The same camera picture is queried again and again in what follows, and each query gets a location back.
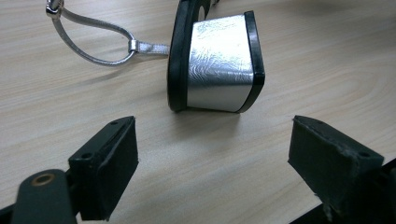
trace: silver foil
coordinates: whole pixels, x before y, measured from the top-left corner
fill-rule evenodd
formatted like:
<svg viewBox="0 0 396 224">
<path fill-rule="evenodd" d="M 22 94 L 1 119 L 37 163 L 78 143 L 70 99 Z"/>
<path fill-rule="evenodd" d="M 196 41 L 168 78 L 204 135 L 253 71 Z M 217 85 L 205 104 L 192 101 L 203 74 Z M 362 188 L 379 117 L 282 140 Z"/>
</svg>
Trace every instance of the silver foil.
<svg viewBox="0 0 396 224">
<path fill-rule="evenodd" d="M 253 85 L 245 16 L 238 15 L 193 25 L 187 105 L 239 110 Z"/>
</svg>

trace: screw hole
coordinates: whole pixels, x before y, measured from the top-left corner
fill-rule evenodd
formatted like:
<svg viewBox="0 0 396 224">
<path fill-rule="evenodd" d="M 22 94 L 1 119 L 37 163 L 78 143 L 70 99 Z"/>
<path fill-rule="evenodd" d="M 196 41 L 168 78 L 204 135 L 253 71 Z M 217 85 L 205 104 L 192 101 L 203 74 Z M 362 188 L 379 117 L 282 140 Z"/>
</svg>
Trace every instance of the screw hole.
<svg viewBox="0 0 396 224">
<path fill-rule="evenodd" d="M 360 152 L 359 155 L 361 155 L 362 157 L 370 157 L 370 154 L 368 154 L 367 152 Z"/>
<path fill-rule="evenodd" d="M 84 160 L 87 160 L 87 159 L 89 159 L 91 156 L 92 156 L 92 154 L 91 154 L 90 152 L 88 152 L 88 153 L 82 154 L 81 158 L 84 159 Z"/>
<path fill-rule="evenodd" d="M 54 178 L 54 174 L 43 174 L 33 179 L 32 185 L 35 187 L 44 186 L 50 183 Z"/>
</svg>

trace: silver metal loop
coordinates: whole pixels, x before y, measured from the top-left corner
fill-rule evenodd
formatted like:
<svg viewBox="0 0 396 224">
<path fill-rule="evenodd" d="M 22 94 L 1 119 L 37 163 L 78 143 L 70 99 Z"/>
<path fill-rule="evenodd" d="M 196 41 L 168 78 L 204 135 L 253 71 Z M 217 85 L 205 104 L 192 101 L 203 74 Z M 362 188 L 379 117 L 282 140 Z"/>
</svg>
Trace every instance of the silver metal loop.
<svg viewBox="0 0 396 224">
<path fill-rule="evenodd" d="M 158 45 L 158 44 L 149 44 L 145 42 L 139 42 L 135 40 L 134 36 L 124 28 L 107 22 L 107 21 L 99 21 L 96 19 L 83 17 L 78 14 L 75 14 L 64 7 L 64 0 L 48 0 L 46 5 L 46 12 L 47 15 L 52 18 L 53 25 L 55 26 L 56 31 L 58 32 L 61 39 L 64 43 L 73 50 L 76 54 L 81 56 L 83 59 L 91 62 L 96 63 L 99 65 L 104 66 L 118 66 L 128 62 L 135 53 L 147 53 L 147 54 L 161 54 L 161 55 L 168 55 L 169 54 L 169 47 L 166 45 Z M 128 55 L 118 61 L 110 62 L 95 58 L 82 49 L 76 46 L 76 44 L 70 39 L 67 35 L 64 27 L 61 23 L 61 14 L 64 15 L 65 18 L 69 19 L 78 24 L 88 25 L 100 29 L 110 30 L 113 32 L 117 32 L 121 35 L 124 35 L 128 38 Z"/>
</svg>

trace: wood grain surface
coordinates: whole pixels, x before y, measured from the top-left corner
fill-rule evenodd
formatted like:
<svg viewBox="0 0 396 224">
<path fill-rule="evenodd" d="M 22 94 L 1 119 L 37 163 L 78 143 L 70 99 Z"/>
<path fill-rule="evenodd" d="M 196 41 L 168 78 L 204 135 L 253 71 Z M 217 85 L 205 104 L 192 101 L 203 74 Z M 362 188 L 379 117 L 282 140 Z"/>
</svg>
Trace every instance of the wood grain surface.
<svg viewBox="0 0 396 224">
<path fill-rule="evenodd" d="M 0 207 L 113 119 L 136 116 L 140 164 L 110 223 L 288 223 L 319 203 L 287 163 L 292 118 L 323 120 L 396 157 L 396 2 L 221 0 L 209 18 L 254 10 L 266 82 L 246 113 L 167 105 L 167 58 L 119 68 L 70 50 L 45 0 L 0 4 Z M 169 44 L 177 0 L 66 0 L 137 39 Z M 122 35 L 63 19 L 89 53 L 117 59 Z"/>
</svg>

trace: light wood tabletop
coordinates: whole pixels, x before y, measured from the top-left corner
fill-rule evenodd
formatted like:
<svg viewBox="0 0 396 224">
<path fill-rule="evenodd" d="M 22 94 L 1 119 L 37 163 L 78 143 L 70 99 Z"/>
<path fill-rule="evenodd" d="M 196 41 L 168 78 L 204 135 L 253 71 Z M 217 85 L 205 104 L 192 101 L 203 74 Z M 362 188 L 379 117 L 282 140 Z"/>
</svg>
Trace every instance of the light wood tabletop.
<svg viewBox="0 0 396 224">
<path fill-rule="evenodd" d="M 288 223 L 319 204 L 288 164 L 292 118 L 320 119 L 396 157 L 396 2 L 220 0 L 208 18 L 254 10 L 266 81 L 245 113 L 167 103 L 167 58 L 122 67 L 78 57 L 46 1 L 0 5 L 0 207 L 23 179 L 67 159 L 113 119 L 136 117 L 140 163 L 110 223 Z M 143 41 L 170 44 L 178 0 L 65 0 Z M 117 59 L 122 35 L 62 19 L 90 54 Z"/>
</svg>

